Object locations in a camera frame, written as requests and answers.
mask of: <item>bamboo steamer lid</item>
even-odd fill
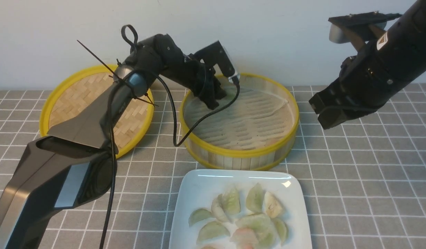
[[[116,68],[116,65],[109,66],[112,70]],[[47,135],[50,127],[82,112],[112,85],[113,79],[110,76],[112,74],[104,66],[95,66],[79,71],[62,82],[47,98],[42,109],[39,121],[41,136]],[[148,95],[153,101],[150,90]],[[119,150],[117,158],[139,143],[151,124],[153,112],[153,105],[137,99],[131,100],[113,129]]]

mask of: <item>grid tablecloth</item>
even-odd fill
[[[293,150],[273,171],[303,189],[316,249],[426,249],[426,84],[410,84],[377,113],[323,131],[308,104],[322,86],[289,87],[300,110]],[[39,136],[49,91],[0,91],[0,196],[25,145]],[[173,91],[181,104],[184,90]],[[172,142],[166,93],[153,123],[119,160],[107,248],[166,249],[179,187],[203,168]],[[97,249],[108,194],[54,216],[41,249]]]

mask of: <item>white wall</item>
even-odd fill
[[[328,40],[328,18],[405,12],[415,0],[0,0],[0,88],[52,89],[70,74],[123,60],[120,36],[169,33],[189,54],[220,40],[239,71],[285,85],[329,84],[355,49]],[[418,79],[426,82],[426,74]]]

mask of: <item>yellow rim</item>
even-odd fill
[[[110,69],[115,70],[117,68],[117,65],[111,64],[108,65]],[[104,73],[109,72],[107,68],[104,66],[92,66],[87,69],[84,69],[82,71],[79,71],[75,74],[72,74],[70,77],[68,77],[66,80],[64,80],[61,84],[59,84],[53,92],[50,93],[50,96],[47,98],[47,101],[44,104],[44,107],[41,111],[41,117],[39,119],[39,132],[41,133],[41,136],[46,136],[48,129],[49,129],[49,120],[50,120],[50,113],[53,109],[53,106],[55,105],[58,98],[64,93],[64,91],[69,88],[71,85],[76,83],[77,81],[90,76],[92,74],[97,73]],[[148,96],[151,98],[151,101],[153,102],[153,95],[151,94],[151,91],[148,90]],[[151,120],[153,119],[153,113],[154,113],[154,106],[150,106],[150,109],[147,110],[147,115],[145,116],[145,121],[140,129],[140,131],[133,137],[133,139],[128,143],[125,147],[119,150],[119,154],[116,155],[117,158],[122,157],[127,152],[129,152],[132,148],[134,148],[137,143],[144,137],[145,133],[147,132],[148,128],[150,127]]]
[[[264,77],[264,76],[260,76],[260,75],[256,75],[256,74],[248,74],[248,73],[244,73],[241,74],[242,76],[251,76],[251,77],[258,77],[261,79],[264,79],[268,82],[273,83],[274,85],[277,85],[282,91],[284,91],[285,93],[287,93],[287,95],[290,96],[290,98],[292,100],[294,100],[293,95],[281,84],[279,84],[278,82],[275,82],[274,80]],[[184,132],[188,132],[189,128],[184,120],[184,105],[185,102],[189,96],[189,94],[191,94],[191,91],[189,91],[181,104],[181,107],[179,109],[179,119],[181,120],[181,124],[182,124],[182,129],[184,130]],[[295,132],[297,130],[298,124],[299,124],[299,108],[297,106],[297,103],[295,101],[293,101],[293,108],[295,109],[295,123],[293,125],[293,128],[291,129],[291,131],[281,140],[279,140],[278,142],[274,143],[273,145],[267,146],[265,148],[259,148],[259,149],[254,149],[254,150],[246,150],[246,151],[239,151],[239,150],[230,150],[230,149],[224,149],[221,147],[217,147],[214,145],[211,145],[205,141],[203,141],[202,139],[200,139],[199,137],[197,137],[194,133],[191,133],[189,135],[189,139],[191,139],[196,145],[199,145],[201,148],[205,149],[206,151],[210,151],[212,153],[216,153],[222,156],[228,156],[228,157],[257,157],[257,156],[263,156],[265,154],[269,154],[273,151],[278,150],[280,147],[282,147],[286,142],[288,142],[292,137],[295,136]]]
[[[271,168],[273,168],[273,167],[275,167],[276,165],[278,165],[278,164],[280,164],[287,156],[288,156],[288,154],[290,153],[290,151],[291,151],[291,149],[292,149],[292,146],[287,150],[287,153],[285,153],[284,154],[284,156],[282,156],[281,158],[279,158],[277,161],[275,161],[275,162],[273,162],[273,163],[271,163],[271,164],[268,164],[268,165],[265,165],[265,166],[263,166],[263,167],[260,167],[260,168],[256,168],[256,169],[254,169],[254,170],[258,170],[258,171],[265,171],[265,170],[269,170],[269,169],[271,169]],[[190,155],[196,160],[196,161],[198,161],[200,164],[202,164],[203,166],[205,166],[205,167],[208,167],[208,168],[212,168],[212,169],[223,169],[223,168],[221,168],[221,167],[218,167],[218,166],[216,166],[216,165],[213,165],[213,164],[210,164],[209,162],[207,162],[207,161],[205,161],[204,159],[202,159],[202,158],[200,158],[200,157],[198,157],[192,150],[191,150],[191,148],[189,148],[189,147],[187,147],[187,151],[188,151],[188,153],[190,153]]]

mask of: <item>bamboo steamer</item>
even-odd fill
[[[117,68],[117,65],[108,66],[112,70]],[[46,136],[52,126],[81,113],[112,85],[110,76],[112,74],[104,66],[93,66],[71,75],[58,85],[42,108],[39,120],[41,136]],[[148,95],[153,101],[150,90]],[[151,104],[137,99],[130,101],[113,129],[119,151],[117,158],[129,152],[144,137],[153,119],[153,112],[154,106]]]
[[[236,88],[218,77],[227,97]],[[233,170],[268,170],[291,151],[299,125],[299,109],[292,94],[281,84],[254,74],[241,74],[236,102],[197,126],[185,141],[188,152],[205,167]],[[182,101],[180,120],[184,133],[210,112],[188,92]]]

